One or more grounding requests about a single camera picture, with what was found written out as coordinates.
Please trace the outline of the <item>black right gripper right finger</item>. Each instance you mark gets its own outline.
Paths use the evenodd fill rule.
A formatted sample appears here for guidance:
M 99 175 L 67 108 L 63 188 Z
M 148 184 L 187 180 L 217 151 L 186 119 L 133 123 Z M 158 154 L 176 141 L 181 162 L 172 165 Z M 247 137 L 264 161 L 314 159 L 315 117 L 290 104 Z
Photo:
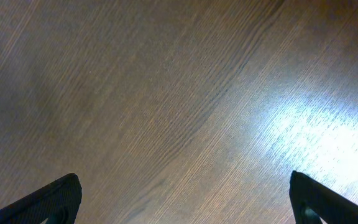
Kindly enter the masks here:
M 358 223 L 358 205 L 304 173 L 291 173 L 289 196 L 296 223 Z

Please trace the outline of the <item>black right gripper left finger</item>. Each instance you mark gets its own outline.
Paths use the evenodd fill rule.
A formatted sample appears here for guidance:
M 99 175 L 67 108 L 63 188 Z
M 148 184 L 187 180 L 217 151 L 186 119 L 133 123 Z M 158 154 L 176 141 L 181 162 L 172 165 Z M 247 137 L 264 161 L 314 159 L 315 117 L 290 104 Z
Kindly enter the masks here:
M 0 209 L 0 224 L 74 224 L 81 199 L 79 178 L 70 173 Z

